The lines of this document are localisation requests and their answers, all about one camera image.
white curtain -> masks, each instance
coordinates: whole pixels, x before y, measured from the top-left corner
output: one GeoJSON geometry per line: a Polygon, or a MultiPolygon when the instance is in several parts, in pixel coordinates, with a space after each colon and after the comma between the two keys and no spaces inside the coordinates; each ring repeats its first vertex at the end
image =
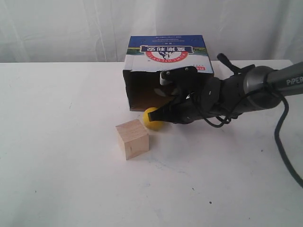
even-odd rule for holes
{"type": "Polygon", "coordinates": [[[0,62],[123,61],[131,35],[202,34],[212,60],[303,61],[303,0],[0,0],[0,62]]]}

wooden block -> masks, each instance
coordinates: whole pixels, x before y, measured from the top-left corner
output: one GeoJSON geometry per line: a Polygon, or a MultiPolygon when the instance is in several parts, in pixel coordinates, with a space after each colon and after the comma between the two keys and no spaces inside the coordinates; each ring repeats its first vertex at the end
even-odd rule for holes
{"type": "Polygon", "coordinates": [[[148,132],[136,119],[116,126],[119,146],[125,151],[126,160],[149,151],[148,132]]]}

open box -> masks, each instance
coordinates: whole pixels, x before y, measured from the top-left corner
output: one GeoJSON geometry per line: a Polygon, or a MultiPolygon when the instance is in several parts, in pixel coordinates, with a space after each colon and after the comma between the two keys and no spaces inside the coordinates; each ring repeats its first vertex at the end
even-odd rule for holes
{"type": "Polygon", "coordinates": [[[173,84],[162,86],[160,72],[195,66],[201,77],[214,75],[201,35],[131,36],[123,77],[129,107],[144,111],[173,99],[173,84]]]}

white tabletop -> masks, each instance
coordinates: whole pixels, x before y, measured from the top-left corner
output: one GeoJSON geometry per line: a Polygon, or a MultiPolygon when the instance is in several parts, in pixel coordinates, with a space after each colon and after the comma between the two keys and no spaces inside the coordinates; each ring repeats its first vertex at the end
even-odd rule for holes
{"type": "MultiPolygon", "coordinates": [[[[0,64],[1,227],[302,226],[303,189],[273,139],[282,104],[221,129],[170,124],[125,161],[115,126],[142,113],[129,111],[123,65],[0,64]]],[[[303,100],[288,101],[281,139],[302,176],[303,100]]]]}

robotic arm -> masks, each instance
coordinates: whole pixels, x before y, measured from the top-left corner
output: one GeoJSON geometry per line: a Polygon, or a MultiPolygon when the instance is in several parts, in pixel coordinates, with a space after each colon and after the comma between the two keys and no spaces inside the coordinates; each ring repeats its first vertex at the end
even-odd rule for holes
{"type": "Polygon", "coordinates": [[[285,166],[303,188],[303,179],[289,161],[279,136],[289,109],[285,96],[303,93],[303,62],[282,70],[255,65],[240,69],[222,53],[217,58],[234,73],[233,76],[225,80],[205,77],[193,66],[160,72],[160,83],[174,83],[178,96],[148,113],[149,120],[188,124],[204,119],[211,126],[220,128],[242,113],[274,108],[282,101],[285,110],[276,126],[275,140],[285,166]],[[212,117],[221,123],[209,121],[212,117]]]}

